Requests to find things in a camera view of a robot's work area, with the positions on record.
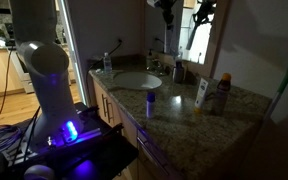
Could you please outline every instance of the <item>small bottle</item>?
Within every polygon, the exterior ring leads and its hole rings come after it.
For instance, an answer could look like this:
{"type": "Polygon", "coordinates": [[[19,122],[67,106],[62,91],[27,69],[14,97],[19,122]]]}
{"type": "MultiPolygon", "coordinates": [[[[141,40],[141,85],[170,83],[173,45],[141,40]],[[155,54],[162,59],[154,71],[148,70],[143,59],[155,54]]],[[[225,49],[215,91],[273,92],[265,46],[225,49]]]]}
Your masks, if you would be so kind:
{"type": "Polygon", "coordinates": [[[211,113],[214,115],[222,115],[225,104],[231,89],[231,75],[224,73],[221,81],[217,85],[215,97],[213,99],[211,113]]]}
{"type": "Polygon", "coordinates": [[[178,48],[176,60],[182,60],[182,59],[183,59],[183,49],[182,49],[182,46],[180,46],[180,47],[178,48]]]}
{"type": "Polygon", "coordinates": [[[104,73],[111,73],[112,72],[112,61],[111,57],[108,53],[104,53],[104,73]]]}
{"type": "Polygon", "coordinates": [[[66,37],[65,37],[64,29],[62,29],[62,36],[63,36],[63,43],[66,43],[66,37]]]}
{"type": "Polygon", "coordinates": [[[56,44],[61,44],[61,41],[58,39],[57,34],[55,34],[55,41],[56,44]]]}
{"type": "Polygon", "coordinates": [[[154,102],[155,93],[148,92],[146,98],[146,117],[149,119],[154,117],[154,102]]]}
{"type": "Polygon", "coordinates": [[[146,69],[149,70],[149,71],[153,70],[152,69],[153,60],[154,60],[154,58],[153,58],[153,55],[152,55],[152,49],[150,49],[148,55],[146,56],[146,69]]]}
{"type": "Polygon", "coordinates": [[[6,39],[4,31],[0,27],[0,38],[6,39]]]}

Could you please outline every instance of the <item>black cable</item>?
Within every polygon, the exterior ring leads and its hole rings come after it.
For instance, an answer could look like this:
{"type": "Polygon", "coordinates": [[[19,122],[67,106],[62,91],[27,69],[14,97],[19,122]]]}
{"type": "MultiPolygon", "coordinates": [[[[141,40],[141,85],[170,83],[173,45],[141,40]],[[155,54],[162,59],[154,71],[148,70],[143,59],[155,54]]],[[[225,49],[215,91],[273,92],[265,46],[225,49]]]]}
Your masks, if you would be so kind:
{"type": "MultiPolygon", "coordinates": [[[[112,50],[110,51],[108,54],[111,55],[112,53],[114,53],[121,45],[122,45],[122,40],[121,39],[118,39],[118,45],[112,50]]],[[[89,85],[88,85],[88,72],[96,65],[98,65],[100,62],[102,62],[104,58],[102,57],[99,61],[95,62],[94,64],[92,64],[88,70],[86,71],[86,78],[85,78],[85,81],[86,81],[86,89],[87,89],[87,97],[89,99],[91,99],[91,95],[90,95],[90,91],[89,91],[89,85]]]]}
{"type": "Polygon", "coordinates": [[[31,128],[30,136],[29,136],[28,141],[27,141],[27,146],[26,146],[26,149],[25,149],[25,152],[24,152],[24,160],[23,160],[23,162],[26,161],[28,147],[30,146],[32,135],[34,134],[34,129],[35,129],[35,125],[36,125],[37,115],[38,115],[39,111],[40,111],[40,107],[37,109],[36,113],[34,114],[34,116],[32,118],[33,119],[33,126],[31,128]]]}
{"type": "Polygon", "coordinates": [[[5,104],[5,99],[6,99],[6,91],[7,91],[7,86],[8,86],[8,72],[10,69],[10,61],[11,61],[11,54],[13,52],[13,46],[11,47],[11,51],[8,55],[8,59],[7,59],[7,68],[6,68],[6,78],[5,78],[5,89],[4,89],[4,94],[3,94],[3,101],[2,101],[2,105],[0,108],[0,115],[2,114],[3,108],[4,108],[4,104],[5,104]]]}
{"type": "Polygon", "coordinates": [[[12,161],[12,166],[15,164],[16,157],[17,157],[17,154],[18,154],[18,152],[19,152],[19,150],[20,150],[21,143],[22,143],[22,141],[23,141],[23,139],[24,139],[24,136],[25,136],[28,128],[30,127],[30,125],[31,125],[32,122],[34,121],[35,117],[37,117],[39,111],[40,111],[40,107],[37,108],[37,110],[35,111],[33,117],[31,118],[29,124],[26,126],[25,131],[24,131],[23,134],[22,134],[22,137],[21,137],[21,139],[20,139],[20,142],[19,142],[19,144],[18,144],[18,146],[17,146],[17,148],[16,148],[16,152],[15,152],[15,155],[14,155],[14,158],[13,158],[13,161],[12,161]]]}

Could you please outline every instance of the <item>cabinet drawer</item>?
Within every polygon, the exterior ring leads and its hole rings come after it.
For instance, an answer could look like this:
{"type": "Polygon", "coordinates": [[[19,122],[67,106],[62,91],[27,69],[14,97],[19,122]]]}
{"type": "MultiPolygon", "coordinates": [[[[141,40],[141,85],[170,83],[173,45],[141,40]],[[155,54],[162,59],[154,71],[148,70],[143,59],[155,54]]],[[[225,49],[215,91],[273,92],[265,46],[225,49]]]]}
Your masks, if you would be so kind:
{"type": "Polygon", "coordinates": [[[181,180],[182,176],[167,161],[163,153],[141,131],[137,136],[139,155],[148,173],[156,180],[181,180]]]}

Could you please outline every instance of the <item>bathroom vanity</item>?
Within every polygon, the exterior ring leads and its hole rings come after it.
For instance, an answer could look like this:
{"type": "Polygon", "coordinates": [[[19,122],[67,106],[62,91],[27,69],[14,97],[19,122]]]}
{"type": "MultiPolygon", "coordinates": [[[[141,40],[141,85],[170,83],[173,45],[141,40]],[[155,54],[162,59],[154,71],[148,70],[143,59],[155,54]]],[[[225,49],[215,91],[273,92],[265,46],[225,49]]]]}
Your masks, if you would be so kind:
{"type": "MultiPolygon", "coordinates": [[[[234,175],[270,99],[232,86],[222,116],[210,114],[212,100],[205,102],[203,114],[195,114],[198,84],[175,84],[171,76],[161,76],[162,85],[155,89],[130,90],[114,82],[117,74],[144,71],[144,67],[113,66],[111,74],[89,72],[101,118],[111,126],[123,123],[123,135],[140,151],[124,170],[126,179],[221,179],[234,175]],[[156,94],[152,119],[146,118],[147,91],[156,94]]],[[[205,79],[209,82],[207,93],[215,92],[218,81],[205,79]]]]}

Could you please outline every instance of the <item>bottle cap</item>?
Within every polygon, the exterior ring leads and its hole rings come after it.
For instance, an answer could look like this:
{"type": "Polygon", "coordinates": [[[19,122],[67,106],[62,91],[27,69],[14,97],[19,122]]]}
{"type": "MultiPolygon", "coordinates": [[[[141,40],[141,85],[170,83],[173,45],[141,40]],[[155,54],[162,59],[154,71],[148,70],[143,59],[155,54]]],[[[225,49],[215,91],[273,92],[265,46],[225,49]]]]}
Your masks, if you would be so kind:
{"type": "Polygon", "coordinates": [[[202,109],[195,107],[195,108],[194,108],[194,112],[195,112],[196,114],[202,114],[202,109]]]}
{"type": "Polygon", "coordinates": [[[146,100],[148,102],[155,102],[155,93],[154,92],[148,92],[146,100]]]}
{"type": "Polygon", "coordinates": [[[231,80],[231,74],[230,73],[224,73],[222,76],[222,80],[230,81],[231,80]]]}

